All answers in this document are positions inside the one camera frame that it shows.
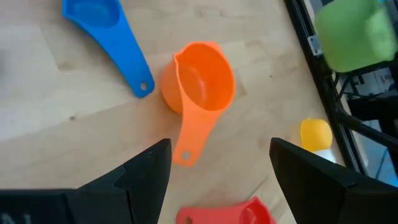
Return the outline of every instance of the black metal frame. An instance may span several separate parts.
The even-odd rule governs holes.
[[[305,3],[303,0],[284,1],[313,80],[318,89],[323,107],[325,108],[326,114],[328,116],[334,138],[337,141],[346,166],[362,174],[367,174],[351,131],[356,131],[357,133],[362,134],[373,141],[387,146],[394,165],[398,165],[398,134],[396,131],[393,132],[390,130],[384,133],[384,130],[382,130],[383,132],[379,132],[369,126],[362,124],[359,119],[349,115],[344,111],[343,105],[340,101],[347,84],[352,84],[353,77],[357,77],[380,68],[394,68],[397,66],[397,57],[391,62],[381,62],[349,73],[345,73],[344,75],[347,75],[349,78],[347,78],[347,80],[344,82],[341,90],[337,91],[336,86],[338,79],[342,74],[337,73],[336,78],[333,79],[332,71],[326,65],[323,57],[314,56],[308,44],[307,38],[311,35],[315,35],[315,30],[312,26],[312,20],[308,15]],[[398,174],[398,166],[395,167],[396,173]]]

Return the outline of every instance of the green object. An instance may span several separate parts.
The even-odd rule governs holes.
[[[383,3],[334,0],[315,16],[315,29],[328,66],[349,72],[394,59],[398,44]]]

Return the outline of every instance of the red measuring cup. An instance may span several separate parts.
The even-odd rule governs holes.
[[[232,207],[181,208],[177,224],[276,224],[268,208],[254,197]]]

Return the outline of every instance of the orange handle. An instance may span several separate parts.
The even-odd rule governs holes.
[[[175,146],[173,162],[191,167],[200,157],[207,137],[217,122],[218,115],[211,111],[185,106],[183,110],[182,127]]]

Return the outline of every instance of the orange measuring cup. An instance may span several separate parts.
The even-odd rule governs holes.
[[[210,131],[232,103],[232,68],[215,42],[193,42],[174,54],[160,79],[160,89],[172,110],[182,114],[173,161],[193,166]]]

